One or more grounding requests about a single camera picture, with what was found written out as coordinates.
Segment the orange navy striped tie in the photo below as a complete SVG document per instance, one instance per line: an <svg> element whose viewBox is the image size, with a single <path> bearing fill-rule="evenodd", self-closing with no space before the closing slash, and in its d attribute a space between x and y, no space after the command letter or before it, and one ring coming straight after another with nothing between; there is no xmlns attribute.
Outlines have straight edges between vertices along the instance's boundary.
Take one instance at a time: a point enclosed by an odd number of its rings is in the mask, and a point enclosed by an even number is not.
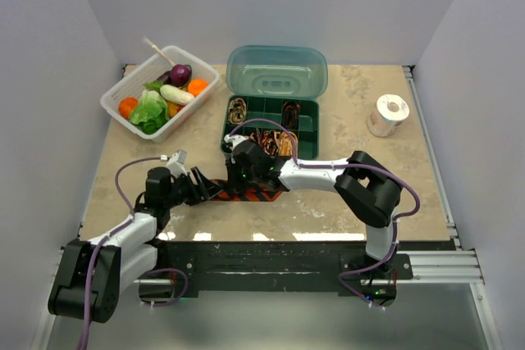
<svg viewBox="0 0 525 350"><path fill-rule="evenodd" d="M212 201L222 202L273 202L277 200L282 191L270 191L254 184L242 193L237 193L226 180L212 180L221 188L221 192L212 198Z"/></svg>

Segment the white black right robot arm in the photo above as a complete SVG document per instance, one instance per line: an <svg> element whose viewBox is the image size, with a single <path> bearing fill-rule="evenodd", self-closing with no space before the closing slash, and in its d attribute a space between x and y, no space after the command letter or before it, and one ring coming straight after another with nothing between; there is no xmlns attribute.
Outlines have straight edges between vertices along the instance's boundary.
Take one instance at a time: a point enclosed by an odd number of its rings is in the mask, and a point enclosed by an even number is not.
<svg viewBox="0 0 525 350"><path fill-rule="evenodd" d="M392 216L399 205L402 186L371 156L356 151L349 158L335 161L272 157L241 135L226 136L224 144L231 150L226 168L235 192L307 189L336 193L366 225L368 274L382 279L394 270L396 229Z"/></svg>

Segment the white paper roll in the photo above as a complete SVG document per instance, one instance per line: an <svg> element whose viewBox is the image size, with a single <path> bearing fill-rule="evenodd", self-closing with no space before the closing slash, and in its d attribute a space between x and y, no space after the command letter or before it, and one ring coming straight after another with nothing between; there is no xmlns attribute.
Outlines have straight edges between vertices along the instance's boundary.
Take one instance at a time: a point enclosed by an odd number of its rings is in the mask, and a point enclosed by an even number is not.
<svg viewBox="0 0 525 350"><path fill-rule="evenodd" d="M389 137L408 119L409 114L409 105L401 96L384 94L376 100L366 125L372 135Z"/></svg>

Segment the rolled dark multicolour tie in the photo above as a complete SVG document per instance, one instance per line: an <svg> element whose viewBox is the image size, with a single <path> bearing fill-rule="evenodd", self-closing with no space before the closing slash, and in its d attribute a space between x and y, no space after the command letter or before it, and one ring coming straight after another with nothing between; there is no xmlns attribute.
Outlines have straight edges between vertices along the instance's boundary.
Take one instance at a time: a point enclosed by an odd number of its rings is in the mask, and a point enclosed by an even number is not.
<svg viewBox="0 0 525 350"><path fill-rule="evenodd" d="M262 146L264 133L259 128L256 128L255 131L250 134L249 139L255 142L258 146Z"/></svg>

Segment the green compartment organizer box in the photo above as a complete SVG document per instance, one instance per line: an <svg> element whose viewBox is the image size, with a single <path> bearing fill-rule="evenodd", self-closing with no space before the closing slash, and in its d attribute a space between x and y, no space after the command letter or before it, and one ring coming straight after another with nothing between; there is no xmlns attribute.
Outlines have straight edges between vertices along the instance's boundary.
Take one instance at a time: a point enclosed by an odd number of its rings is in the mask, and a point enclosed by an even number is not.
<svg viewBox="0 0 525 350"><path fill-rule="evenodd" d="M243 98L247 105L246 118L240 125L232 125L228 121L229 103L234 98ZM226 106L222 135L235 133L249 137L256 128L262 132L265 130L281 132L285 129L281 124L282 108L288 101L300 104L299 128L288 130L298 137L298 156L300 159L316 159L319 152L319 106L313 100L234 95L230 97Z"/></svg>

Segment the rolled black orange tie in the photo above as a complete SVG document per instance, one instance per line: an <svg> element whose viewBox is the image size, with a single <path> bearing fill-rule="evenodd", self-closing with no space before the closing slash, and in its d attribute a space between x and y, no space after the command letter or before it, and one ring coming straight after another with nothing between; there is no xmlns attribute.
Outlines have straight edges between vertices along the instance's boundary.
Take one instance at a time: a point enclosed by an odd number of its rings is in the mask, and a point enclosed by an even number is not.
<svg viewBox="0 0 525 350"><path fill-rule="evenodd" d="M288 130L299 128L300 104L294 101L288 101L283 104L281 114L281 124Z"/></svg>

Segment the yellow pepper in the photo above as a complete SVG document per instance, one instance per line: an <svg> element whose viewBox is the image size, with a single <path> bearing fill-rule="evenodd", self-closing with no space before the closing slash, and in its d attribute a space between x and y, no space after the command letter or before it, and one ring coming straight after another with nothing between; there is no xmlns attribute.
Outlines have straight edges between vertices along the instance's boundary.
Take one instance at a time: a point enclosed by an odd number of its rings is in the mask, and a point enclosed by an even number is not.
<svg viewBox="0 0 525 350"><path fill-rule="evenodd" d="M173 118L177 113L184 108L184 106L177 104L175 102L167 101L168 115L170 118Z"/></svg>

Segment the green lettuce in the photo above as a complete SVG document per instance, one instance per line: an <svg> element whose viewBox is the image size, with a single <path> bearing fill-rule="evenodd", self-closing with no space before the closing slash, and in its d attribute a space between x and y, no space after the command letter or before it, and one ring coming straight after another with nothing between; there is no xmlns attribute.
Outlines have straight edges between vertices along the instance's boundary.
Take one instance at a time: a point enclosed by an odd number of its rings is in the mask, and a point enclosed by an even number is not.
<svg viewBox="0 0 525 350"><path fill-rule="evenodd" d="M143 133L154 134L170 120L168 105L160 94L162 82L149 82L144 87L145 90L128 120Z"/></svg>

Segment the orange fruit right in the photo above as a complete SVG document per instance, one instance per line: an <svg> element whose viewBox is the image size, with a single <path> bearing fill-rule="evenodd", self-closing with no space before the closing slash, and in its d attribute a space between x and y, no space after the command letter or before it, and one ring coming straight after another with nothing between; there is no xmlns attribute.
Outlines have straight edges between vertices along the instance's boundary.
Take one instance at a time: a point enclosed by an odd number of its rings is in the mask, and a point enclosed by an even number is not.
<svg viewBox="0 0 525 350"><path fill-rule="evenodd" d="M187 85L187 92L194 97L199 96L208 87L208 82L203 79L192 79Z"/></svg>

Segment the white radish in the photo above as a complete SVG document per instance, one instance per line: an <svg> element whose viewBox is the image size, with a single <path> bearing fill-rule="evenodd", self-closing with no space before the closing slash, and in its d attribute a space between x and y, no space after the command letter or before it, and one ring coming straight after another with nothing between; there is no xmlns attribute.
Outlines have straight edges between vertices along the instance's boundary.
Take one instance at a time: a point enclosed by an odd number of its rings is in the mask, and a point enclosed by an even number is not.
<svg viewBox="0 0 525 350"><path fill-rule="evenodd" d="M191 93L169 84L164 84L159 91L165 100L175 102L182 106L188 105L194 99L194 96Z"/></svg>

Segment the purple onion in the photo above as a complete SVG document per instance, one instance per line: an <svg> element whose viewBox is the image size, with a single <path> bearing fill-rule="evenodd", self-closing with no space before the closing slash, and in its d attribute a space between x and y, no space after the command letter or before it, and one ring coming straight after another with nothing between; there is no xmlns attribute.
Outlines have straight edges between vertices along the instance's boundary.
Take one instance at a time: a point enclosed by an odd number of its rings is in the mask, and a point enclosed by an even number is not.
<svg viewBox="0 0 525 350"><path fill-rule="evenodd" d="M182 87L189 83L192 69L189 65L176 64L171 68L170 80L176 87Z"/></svg>

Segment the dark eggplant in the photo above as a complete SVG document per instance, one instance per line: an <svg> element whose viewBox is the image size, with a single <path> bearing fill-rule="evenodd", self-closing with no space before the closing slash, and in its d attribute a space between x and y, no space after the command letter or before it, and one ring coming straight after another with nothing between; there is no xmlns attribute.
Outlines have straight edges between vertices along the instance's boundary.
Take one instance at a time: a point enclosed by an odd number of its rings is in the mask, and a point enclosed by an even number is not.
<svg viewBox="0 0 525 350"><path fill-rule="evenodd" d="M166 71L162 75L158 76L156 78L156 81L160 81L162 84L170 84L171 83L170 74L171 74L170 71Z"/></svg>

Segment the white plastic basket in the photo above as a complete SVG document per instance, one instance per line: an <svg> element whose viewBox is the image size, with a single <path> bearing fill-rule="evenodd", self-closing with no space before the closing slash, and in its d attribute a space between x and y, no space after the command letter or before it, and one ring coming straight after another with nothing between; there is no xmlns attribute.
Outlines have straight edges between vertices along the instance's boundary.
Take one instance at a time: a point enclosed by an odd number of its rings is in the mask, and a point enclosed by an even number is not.
<svg viewBox="0 0 525 350"><path fill-rule="evenodd" d="M191 93L157 81L157 77L176 65L187 66L189 80L205 81L205 89ZM208 63L170 45L110 88L100 103L112 118L133 134L161 143L210 98L218 80L219 73Z"/></svg>

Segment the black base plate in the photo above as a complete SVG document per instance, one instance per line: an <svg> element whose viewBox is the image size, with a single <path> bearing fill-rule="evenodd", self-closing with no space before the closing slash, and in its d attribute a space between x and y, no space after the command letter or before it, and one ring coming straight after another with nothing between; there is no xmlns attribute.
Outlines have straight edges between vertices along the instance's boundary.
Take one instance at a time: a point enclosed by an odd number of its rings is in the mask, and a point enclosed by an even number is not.
<svg viewBox="0 0 525 350"><path fill-rule="evenodd" d="M196 298L206 291L362 293L382 306L396 297L400 280L413 278L409 256L396 252L381 266L367 257L363 241L157 241L158 265L187 275L139 279L144 302Z"/></svg>

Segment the aluminium frame rail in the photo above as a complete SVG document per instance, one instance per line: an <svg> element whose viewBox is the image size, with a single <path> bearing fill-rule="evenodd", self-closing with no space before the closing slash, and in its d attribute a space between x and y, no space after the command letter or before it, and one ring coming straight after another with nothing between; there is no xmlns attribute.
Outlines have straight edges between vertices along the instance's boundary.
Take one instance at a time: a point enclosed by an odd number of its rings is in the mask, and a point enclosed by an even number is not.
<svg viewBox="0 0 525 350"><path fill-rule="evenodd" d="M227 179L185 169L185 153L156 156L129 215L102 236L70 241L48 297L55 316L85 326L108 321L132 284L143 302L164 307L205 291L333 293L385 309L403 283L469 284L482 295L477 254L458 238L402 242L398 206L408 185L369 154L306 161L296 152L270 156L237 130L223 140L232 151ZM163 241L171 209L211 201L272 202L285 192L335 193L366 226L363 241Z"/></svg>

